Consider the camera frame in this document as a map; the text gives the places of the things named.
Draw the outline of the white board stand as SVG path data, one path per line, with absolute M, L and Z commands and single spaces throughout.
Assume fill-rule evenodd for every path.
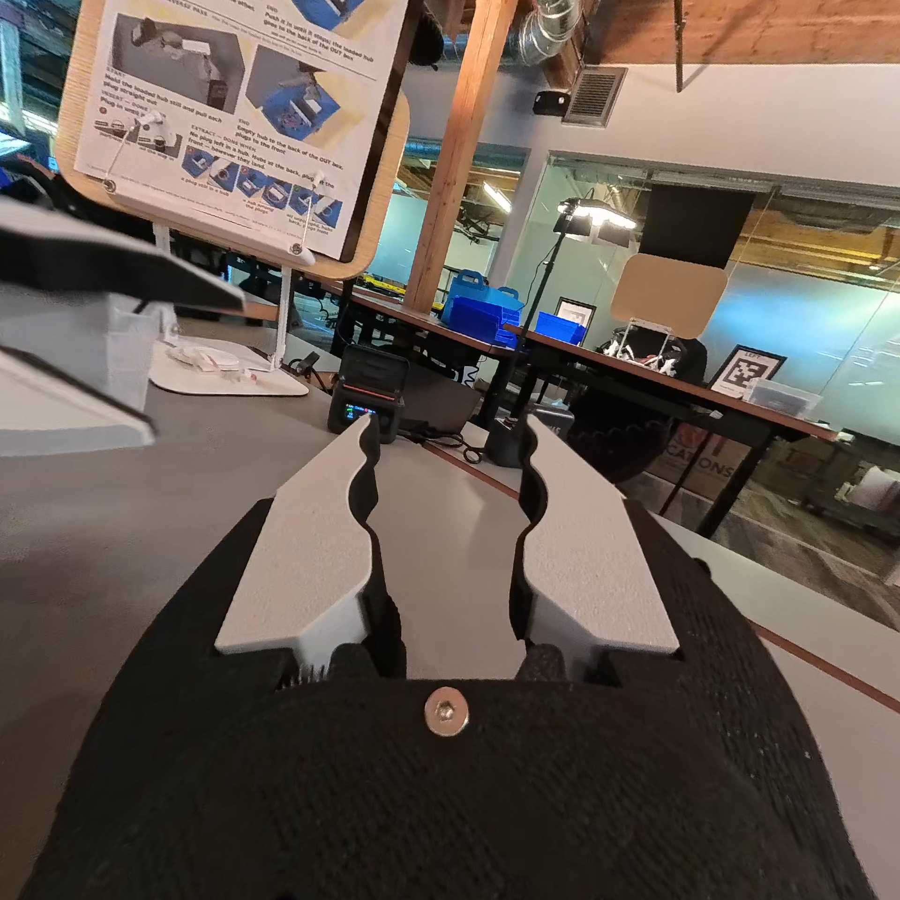
M 286 352 L 289 307 L 293 298 L 293 270 L 283 266 L 281 288 L 276 312 L 276 337 L 274 349 L 261 356 L 249 347 L 229 341 L 213 341 L 207 344 L 180 337 L 172 330 L 164 330 L 161 338 L 153 343 L 150 383 L 157 388 L 185 396 L 217 397 L 276 397 L 300 398 L 309 388 L 289 375 L 283 367 Z M 245 368 L 233 373 L 203 374 L 196 369 L 169 358 L 165 351 L 171 345 L 210 345 L 236 355 Z

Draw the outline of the grey vent grille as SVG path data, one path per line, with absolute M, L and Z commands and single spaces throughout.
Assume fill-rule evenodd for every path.
M 628 67 L 584 65 L 570 91 L 562 122 L 604 129 L 628 73 Z

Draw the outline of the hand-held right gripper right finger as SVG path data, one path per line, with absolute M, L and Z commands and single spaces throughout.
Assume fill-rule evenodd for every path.
M 671 657 L 674 626 L 621 492 L 536 418 L 525 451 L 510 623 L 529 646 L 562 656 L 567 680 L 599 672 L 612 651 Z

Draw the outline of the clear plastic box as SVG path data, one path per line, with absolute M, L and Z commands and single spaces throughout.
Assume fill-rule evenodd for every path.
M 815 417 L 822 396 L 771 379 L 754 379 L 744 395 L 744 400 L 787 417 L 810 421 Z

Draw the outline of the framed black white marker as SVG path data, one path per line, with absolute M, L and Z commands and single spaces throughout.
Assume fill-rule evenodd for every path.
M 759 381 L 771 379 L 787 357 L 748 345 L 736 345 L 714 373 L 707 388 L 733 399 L 744 400 Z

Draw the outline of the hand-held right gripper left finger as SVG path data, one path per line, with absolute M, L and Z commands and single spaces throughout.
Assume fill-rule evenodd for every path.
M 287 649 L 301 670 L 359 644 L 377 672 L 407 674 L 399 611 L 367 520 L 380 433 L 366 414 L 277 491 L 215 639 L 222 654 Z

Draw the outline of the black power station with display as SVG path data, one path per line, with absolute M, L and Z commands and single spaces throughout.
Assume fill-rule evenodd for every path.
M 340 434 L 372 415 L 380 442 L 393 443 L 405 411 L 409 373 L 410 363 L 401 356 L 364 345 L 348 346 L 332 388 L 328 430 Z

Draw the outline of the cardboard box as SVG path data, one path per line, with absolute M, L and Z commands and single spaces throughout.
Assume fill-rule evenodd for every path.
M 647 474 L 675 484 L 693 464 L 682 488 L 714 501 L 734 476 L 750 449 L 720 435 L 685 423 L 673 432 L 664 452 L 647 468 Z

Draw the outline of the black charger block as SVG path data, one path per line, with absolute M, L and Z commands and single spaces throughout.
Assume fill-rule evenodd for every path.
M 525 451 L 535 442 L 529 418 L 536 418 L 548 430 L 565 440 L 575 417 L 571 411 L 528 404 L 520 416 L 504 416 L 494 419 L 488 429 L 483 448 L 486 459 L 502 468 L 521 469 Z

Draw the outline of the brown edged office table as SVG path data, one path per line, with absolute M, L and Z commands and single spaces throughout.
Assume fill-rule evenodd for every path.
M 776 439 L 795 443 L 813 437 L 833 443 L 838 437 L 838 432 L 815 423 L 661 375 L 521 326 L 507 325 L 505 329 L 517 336 L 517 347 L 526 351 L 527 371 L 514 414 L 524 408 L 537 381 L 559 375 L 573 384 L 634 403 L 667 420 L 686 422 L 709 435 L 722 436 L 748 448 L 747 456 L 697 526 L 697 533 L 703 538 L 714 536 Z
M 476 366 L 482 357 L 493 360 L 496 370 L 473 421 L 489 428 L 497 418 L 505 389 L 515 370 L 512 349 L 450 330 L 430 313 L 417 312 L 398 301 L 357 286 L 354 278 L 321 282 L 327 293 L 338 299 L 330 353 L 341 357 L 348 345 L 368 343 L 378 331 L 391 338 L 394 353 L 400 349 L 424 352 L 448 369 L 462 375 L 467 366 Z

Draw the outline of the silver air duct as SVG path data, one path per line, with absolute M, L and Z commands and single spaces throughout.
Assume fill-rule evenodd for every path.
M 540 67 L 556 57 L 581 18 L 579 1 L 534 1 L 506 39 L 501 67 Z

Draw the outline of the wooden support post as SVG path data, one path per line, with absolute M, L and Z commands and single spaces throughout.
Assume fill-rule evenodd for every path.
M 403 300 L 417 313 L 432 308 L 517 6 L 516 1 L 476 4 Z

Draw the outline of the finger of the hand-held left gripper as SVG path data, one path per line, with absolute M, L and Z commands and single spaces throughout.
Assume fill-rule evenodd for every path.
M 59 456 L 155 444 L 153 422 L 34 354 L 1 348 L 1 456 Z
M 1 344 L 144 411 L 153 345 L 174 307 L 241 313 L 244 292 L 60 211 L 1 202 Z

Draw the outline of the studio light on stand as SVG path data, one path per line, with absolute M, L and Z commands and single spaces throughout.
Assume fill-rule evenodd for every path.
M 627 238 L 636 228 L 636 222 L 632 218 L 614 210 L 609 204 L 595 199 L 593 195 L 585 198 L 570 197 L 559 204 L 557 212 L 558 218 L 554 226 L 556 239 L 546 259 L 542 260 L 541 264 L 535 268 L 536 275 L 538 271 L 542 271 L 543 274 L 536 288 L 528 293 L 525 319 L 520 325 L 513 354 L 505 365 L 499 382 L 497 404 L 501 403 L 510 379 L 525 353 L 526 335 L 531 329 L 547 283 L 554 272 L 564 240 L 586 238 L 592 242 L 600 237 L 600 232 L 603 230 L 610 231 L 617 239 Z

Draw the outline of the blue bin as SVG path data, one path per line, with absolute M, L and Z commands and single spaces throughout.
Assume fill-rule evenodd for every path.
M 534 324 L 534 332 L 561 343 L 581 345 L 587 334 L 587 328 L 578 321 L 540 311 Z

